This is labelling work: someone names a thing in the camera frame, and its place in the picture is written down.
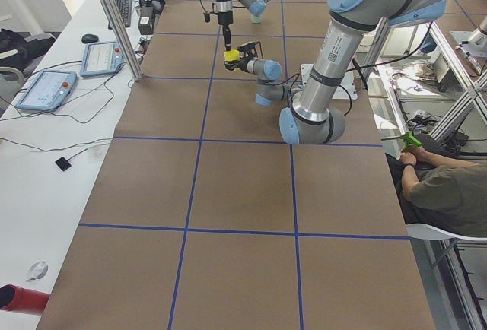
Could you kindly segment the blue teach pendant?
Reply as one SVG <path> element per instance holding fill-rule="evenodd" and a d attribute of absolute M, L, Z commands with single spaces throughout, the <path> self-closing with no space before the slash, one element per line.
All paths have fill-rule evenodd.
<path fill-rule="evenodd" d="M 81 62 L 80 76 L 90 78 L 115 74 L 124 62 L 117 41 L 89 43 Z"/>
<path fill-rule="evenodd" d="M 29 85 L 15 107 L 21 110 L 52 111 L 71 93 L 78 80 L 74 71 L 44 70 Z"/>

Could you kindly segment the pale green plastic cup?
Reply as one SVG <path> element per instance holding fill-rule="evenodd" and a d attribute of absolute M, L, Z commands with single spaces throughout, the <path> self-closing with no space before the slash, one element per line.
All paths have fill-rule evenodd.
<path fill-rule="evenodd" d="M 255 16 L 255 15 L 250 15 L 250 19 L 251 19 L 251 22 L 253 24 L 260 24 L 261 21 L 262 21 L 262 17 L 261 16 Z"/>

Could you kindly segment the blue teach pendant near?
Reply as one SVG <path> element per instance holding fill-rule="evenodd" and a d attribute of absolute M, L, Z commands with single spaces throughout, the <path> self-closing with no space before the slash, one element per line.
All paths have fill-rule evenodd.
<path fill-rule="evenodd" d="M 21 110 L 52 111 L 71 93 L 78 80 L 74 71 L 44 70 L 29 85 L 15 107 Z"/>

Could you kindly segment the red cylinder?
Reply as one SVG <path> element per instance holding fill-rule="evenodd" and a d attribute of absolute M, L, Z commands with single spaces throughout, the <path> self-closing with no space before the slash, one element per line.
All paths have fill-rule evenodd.
<path fill-rule="evenodd" d="M 1 287 L 1 310 L 41 315 L 50 295 L 37 290 L 7 284 Z"/>

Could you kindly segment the blue teach pendant far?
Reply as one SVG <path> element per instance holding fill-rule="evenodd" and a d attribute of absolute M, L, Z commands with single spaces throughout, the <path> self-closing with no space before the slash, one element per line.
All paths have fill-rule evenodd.
<path fill-rule="evenodd" d="M 81 62 L 80 76 L 90 78 L 115 74 L 124 62 L 117 41 L 89 43 Z"/>

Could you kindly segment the black keyboard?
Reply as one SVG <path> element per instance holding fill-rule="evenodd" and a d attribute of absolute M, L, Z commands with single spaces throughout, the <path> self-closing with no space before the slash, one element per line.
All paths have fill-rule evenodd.
<path fill-rule="evenodd" d="M 132 0 L 114 0 L 125 27 L 131 26 Z"/>

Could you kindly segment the seated person in green shirt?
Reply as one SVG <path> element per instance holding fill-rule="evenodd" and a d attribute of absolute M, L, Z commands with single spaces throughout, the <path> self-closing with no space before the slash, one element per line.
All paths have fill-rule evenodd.
<path fill-rule="evenodd" d="M 486 164 L 410 146 L 386 155 L 406 224 L 461 236 L 486 236 Z"/>

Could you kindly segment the black computer mouse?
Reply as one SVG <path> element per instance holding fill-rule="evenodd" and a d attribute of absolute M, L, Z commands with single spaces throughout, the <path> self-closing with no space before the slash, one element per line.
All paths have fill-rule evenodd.
<path fill-rule="evenodd" d="M 99 37 L 92 33 L 86 33 L 81 37 L 81 42 L 83 44 L 96 43 L 99 41 Z"/>

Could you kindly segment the small black flat device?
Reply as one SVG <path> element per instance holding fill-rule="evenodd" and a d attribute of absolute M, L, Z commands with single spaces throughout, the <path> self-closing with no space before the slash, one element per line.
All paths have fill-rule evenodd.
<path fill-rule="evenodd" d="M 72 166 L 69 160 L 66 159 L 65 157 L 60 157 L 59 159 L 57 159 L 55 161 L 55 164 L 61 171 L 66 171 Z"/>

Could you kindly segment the yellow plastic cup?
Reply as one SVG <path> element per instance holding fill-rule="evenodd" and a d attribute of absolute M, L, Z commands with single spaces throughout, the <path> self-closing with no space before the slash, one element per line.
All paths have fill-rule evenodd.
<path fill-rule="evenodd" d="M 240 52 L 236 49 L 231 49 L 224 52 L 224 60 L 226 62 L 235 62 L 240 59 Z"/>

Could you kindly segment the white chair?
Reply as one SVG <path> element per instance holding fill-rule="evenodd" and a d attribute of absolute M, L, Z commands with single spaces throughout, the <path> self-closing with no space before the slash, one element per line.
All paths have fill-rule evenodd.
<path fill-rule="evenodd" d="M 447 248 L 441 253 L 439 257 L 431 264 L 431 268 L 438 266 L 439 262 L 449 253 L 449 251 L 455 247 L 460 241 L 470 241 L 478 243 L 486 243 L 485 237 L 464 236 L 458 233 L 451 233 L 441 228 L 429 225 L 429 224 L 407 224 L 406 230 L 411 238 L 419 240 L 450 240 Z"/>

